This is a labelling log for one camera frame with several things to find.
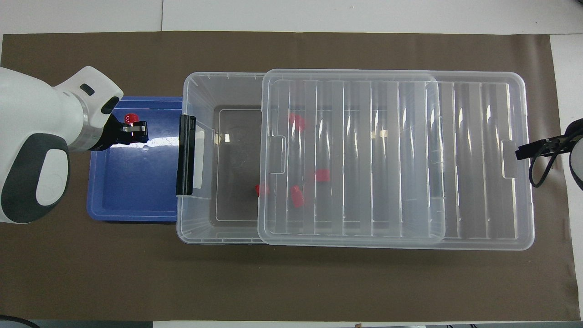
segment container handle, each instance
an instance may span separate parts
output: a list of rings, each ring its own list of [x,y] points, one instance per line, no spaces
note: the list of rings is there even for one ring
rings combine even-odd
[[[194,142],[196,136],[196,117],[180,115],[178,133],[178,170],[176,171],[176,195],[192,195],[194,177]]]
[[[269,161],[269,174],[282,175],[286,173],[287,140],[284,135],[273,135],[270,140],[271,159]]]

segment black cable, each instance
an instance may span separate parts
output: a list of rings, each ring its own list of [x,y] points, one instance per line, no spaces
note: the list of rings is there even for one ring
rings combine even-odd
[[[12,321],[12,322],[21,323],[21,324],[28,326],[30,328],[40,328],[36,323],[34,323],[32,321],[28,321],[26,319],[22,319],[21,317],[0,315],[0,321]]]
[[[565,145],[567,145],[576,136],[578,136],[582,133],[583,133],[583,128],[580,128],[579,130],[573,132],[567,138],[565,138],[564,140],[559,142],[559,144],[557,145],[557,148],[554,150],[553,155],[549,159],[549,163],[547,163],[545,171],[541,175],[539,181],[537,183],[535,183],[534,179],[532,178],[532,169],[535,167],[536,159],[538,157],[540,157],[540,154],[543,153],[543,151],[545,150],[545,147],[541,147],[539,149],[539,151],[536,153],[536,155],[531,159],[531,166],[528,168],[528,179],[531,181],[531,184],[534,188],[540,187],[543,184],[543,182],[545,182],[546,177],[547,177],[547,175],[549,175],[550,169],[553,166],[554,161],[557,159],[557,156],[559,156],[559,152],[561,151],[561,149],[563,149],[565,147]]]

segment black clip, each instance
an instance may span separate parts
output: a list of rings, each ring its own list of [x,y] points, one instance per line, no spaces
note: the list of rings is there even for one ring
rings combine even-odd
[[[581,134],[573,135],[573,133],[576,133],[581,128],[583,128],[583,118],[569,124],[563,135],[533,141],[530,144],[518,147],[518,150],[515,152],[516,159],[523,160],[538,156],[548,157],[570,152],[575,147],[577,141],[583,137]]]

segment brown mat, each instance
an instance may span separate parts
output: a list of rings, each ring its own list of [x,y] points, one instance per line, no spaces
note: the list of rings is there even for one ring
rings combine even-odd
[[[512,71],[531,139],[560,134],[548,36],[154,32],[4,36],[2,66],[51,85],[92,65],[132,96],[181,96],[195,71]],[[524,252],[183,244],[174,225],[85,210],[89,154],[47,217],[0,225],[0,312],[39,319],[578,320],[560,161],[534,191]]]

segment red block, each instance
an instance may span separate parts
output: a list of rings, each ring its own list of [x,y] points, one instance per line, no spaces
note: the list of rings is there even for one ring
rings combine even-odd
[[[321,169],[316,170],[316,182],[328,182],[330,181],[330,170]]]
[[[290,114],[289,116],[290,124],[295,126],[295,129],[299,132],[303,132],[305,129],[305,120],[299,114]]]
[[[265,186],[262,187],[260,185],[255,185],[255,192],[257,193],[257,197],[263,195],[263,193],[265,192],[266,195],[269,195],[269,187]]]
[[[291,192],[291,201],[293,205],[297,207],[304,206],[304,194],[301,192],[300,187],[298,185],[293,186],[290,188]]]

